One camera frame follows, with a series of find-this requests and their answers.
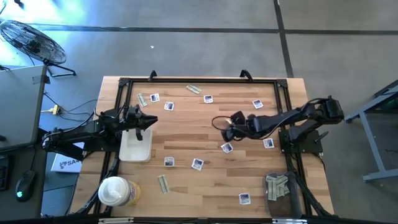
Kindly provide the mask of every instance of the yellow label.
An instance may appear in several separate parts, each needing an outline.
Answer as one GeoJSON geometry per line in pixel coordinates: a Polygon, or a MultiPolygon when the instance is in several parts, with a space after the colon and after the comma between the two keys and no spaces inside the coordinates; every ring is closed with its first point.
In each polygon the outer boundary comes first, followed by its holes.
{"type": "Polygon", "coordinates": [[[131,197],[132,199],[130,199],[130,201],[125,204],[124,206],[130,206],[130,205],[134,205],[135,203],[138,202],[139,197],[141,196],[141,189],[138,186],[138,184],[136,184],[135,182],[129,180],[130,184],[132,185],[132,187],[134,188],[131,192],[131,197]]]}

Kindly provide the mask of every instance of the wooden table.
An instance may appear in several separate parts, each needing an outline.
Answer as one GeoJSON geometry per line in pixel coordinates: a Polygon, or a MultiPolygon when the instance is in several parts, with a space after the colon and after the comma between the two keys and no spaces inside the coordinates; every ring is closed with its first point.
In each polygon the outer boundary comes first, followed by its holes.
{"type": "MultiPolygon", "coordinates": [[[[119,78],[104,77],[97,111],[114,107],[119,78]]],[[[293,108],[302,106],[308,100],[303,79],[288,78],[287,81],[293,108]]],[[[220,148],[224,143],[221,134],[211,127],[211,119],[218,115],[229,116],[239,110],[245,116],[251,113],[277,114],[273,86],[199,83],[196,86],[202,92],[196,95],[188,91],[186,85],[133,85],[131,105],[138,104],[136,95],[143,93],[148,105],[142,111],[158,116],[159,121],[152,126],[154,136],[151,160],[142,164],[121,162],[119,167],[119,176],[141,186],[141,199],[133,207],[113,208],[112,216],[270,217],[266,212],[262,179],[268,172],[286,171],[277,132],[271,135],[275,144],[273,149],[265,149],[262,141],[244,139],[240,142],[233,141],[234,151],[225,154],[220,148]],[[159,93],[160,102],[150,102],[149,95],[153,93],[159,93]],[[213,95],[214,103],[205,104],[203,95],[213,95]],[[252,101],[256,99],[263,102],[263,108],[254,109],[252,101]],[[175,103],[174,111],[164,110],[166,101],[175,103]],[[164,167],[165,156],[175,157],[175,167],[164,167]],[[191,168],[193,158],[205,161],[202,171],[191,168]],[[157,177],[162,174],[166,175],[169,183],[169,194],[163,194],[160,189],[157,177]],[[239,204],[238,194],[245,192],[250,193],[251,205],[239,204]]],[[[96,152],[83,161],[71,212],[81,208],[97,188],[103,157],[103,152],[96,152]]],[[[320,160],[311,154],[303,154],[302,159],[309,189],[324,208],[333,213],[320,160]]]]}

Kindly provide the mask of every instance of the black robotic arm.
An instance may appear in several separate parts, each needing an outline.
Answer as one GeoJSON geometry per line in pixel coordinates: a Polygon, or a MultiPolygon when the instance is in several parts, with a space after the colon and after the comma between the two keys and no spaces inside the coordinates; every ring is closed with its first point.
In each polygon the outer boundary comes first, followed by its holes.
{"type": "Polygon", "coordinates": [[[218,128],[221,130],[223,139],[226,142],[232,140],[240,141],[243,138],[262,140],[268,138],[279,127],[306,119],[303,124],[292,126],[289,129],[290,141],[299,141],[305,138],[309,132],[323,124],[338,124],[344,119],[344,114],[339,102],[329,96],[328,98],[310,100],[301,108],[275,116],[255,116],[250,114],[246,119],[242,111],[238,111],[229,119],[228,128],[218,128]]]}
{"type": "Polygon", "coordinates": [[[84,142],[84,151],[118,152],[122,131],[135,129],[137,139],[141,141],[141,130],[145,131],[157,121],[156,116],[144,114],[139,105],[128,108],[122,106],[118,110],[107,110],[97,116],[98,119],[88,121],[88,118],[74,128],[55,128],[43,137],[42,147],[46,151],[83,160],[82,150],[73,143],[84,142]],[[126,109],[126,112],[120,118],[123,109],[126,109]]]}

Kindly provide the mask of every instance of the concrete floor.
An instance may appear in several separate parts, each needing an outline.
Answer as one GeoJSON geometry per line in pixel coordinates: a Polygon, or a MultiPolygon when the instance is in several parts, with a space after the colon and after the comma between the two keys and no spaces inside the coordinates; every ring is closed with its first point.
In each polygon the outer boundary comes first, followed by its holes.
{"type": "MultiPolygon", "coordinates": [[[[286,29],[398,29],[397,1],[279,2],[286,29]]],[[[25,11],[10,2],[0,18],[78,26],[277,29],[272,0],[25,0],[25,11]]],[[[161,76],[236,77],[245,68],[254,77],[287,77],[279,34],[45,33],[65,49],[68,58],[64,66],[78,74],[52,78],[52,84],[46,86],[49,95],[65,108],[96,98],[105,75],[149,75],[156,70],[161,76]]],[[[346,114],[398,77],[396,35],[287,35],[287,45],[294,76],[305,79],[308,97],[332,95],[346,114]]],[[[5,42],[0,42],[0,52],[2,65],[31,65],[26,55],[5,42]]],[[[51,106],[44,99],[43,109],[51,106]]],[[[91,112],[93,107],[94,103],[80,111],[91,112]]],[[[76,122],[43,114],[40,125],[44,129],[66,128],[76,122]]],[[[362,181],[362,175],[377,171],[377,167],[361,123],[321,129],[330,132],[323,139],[323,158],[335,213],[345,218],[398,222],[398,179],[362,181]]],[[[74,180],[73,175],[47,172],[45,189],[49,191],[44,194],[42,213],[65,213],[71,187],[51,189],[71,185],[74,180]],[[58,195],[61,202],[49,200],[58,195]]]]}

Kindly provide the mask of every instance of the paper card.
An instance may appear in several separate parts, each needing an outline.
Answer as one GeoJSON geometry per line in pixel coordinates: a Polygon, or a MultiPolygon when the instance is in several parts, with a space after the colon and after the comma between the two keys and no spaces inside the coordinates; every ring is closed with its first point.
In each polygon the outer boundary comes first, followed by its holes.
{"type": "Polygon", "coordinates": [[[232,145],[229,142],[223,144],[221,146],[221,148],[223,149],[223,151],[225,153],[230,153],[230,152],[232,152],[234,150],[234,147],[232,147],[232,145]]]}
{"type": "Polygon", "coordinates": [[[213,97],[211,95],[206,95],[203,97],[203,100],[205,101],[205,103],[212,103],[213,97]]]}
{"type": "Polygon", "coordinates": [[[264,105],[261,103],[261,100],[254,100],[253,105],[255,109],[262,108],[264,105]]]}
{"type": "Polygon", "coordinates": [[[193,162],[192,162],[192,168],[194,168],[195,170],[201,171],[201,168],[203,167],[204,163],[205,163],[205,161],[203,161],[201,159],[194,158],[193,162]]]}
{"type": "Polygon", "coordinates": [[[242,193],[239,194],[239,203],[241,205],[250,205],[251,201],[250,201],[250,195],[249,193],[242,193]]]}
{"type": "Polygon", "coordinates": [[[262,140],[262,141],[263,141],[264,147],[265,147],[266,149],[270,149],[270,148],[275,147],[275,146],[274,146],[274,141],[272,140],[272,138],[264,139],[264,140],[262,140]]]}
{"type": "Polygon", "coordinates": [[[167,156],[164,158],[164,166],[173,167],[174,166],[174,157],[167,156]]]}
{"type": "Polygon", "coordinates": [[[159,102],[160,101],[160,96],[158,93],[152,94],[150,96],[150,101],[155,103],[155,102],[159,102]]]}
{"type": "Polygon", "coordinates": [[[165,110],[169,110],[169,111],[174,110],[174,103],[172,103],[172,102],[166,102],[165,105],[164,105],[164,109],[165,109],[165,110]]]}

